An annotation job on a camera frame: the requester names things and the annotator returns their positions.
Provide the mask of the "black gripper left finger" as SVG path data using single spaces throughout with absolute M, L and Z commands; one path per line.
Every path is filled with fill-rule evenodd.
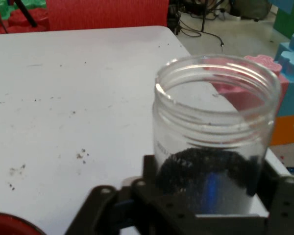
M 117 190 L 93 188 L 66 230 L 67 235 L 118 235 L 135 227 L 141 235 L 195 235 L 197 218 L 178 200 L 155 186 L 156 161 L 143 157 L 143 175 Z

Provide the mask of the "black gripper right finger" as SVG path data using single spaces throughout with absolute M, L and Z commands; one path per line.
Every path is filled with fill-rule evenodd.
M 294 235 L 294 176 L 277 172 L 270 164 L 251 156 L 246 164 L 246 193 L 257 195 L 269 215 L 251 217 L 247 235 Z

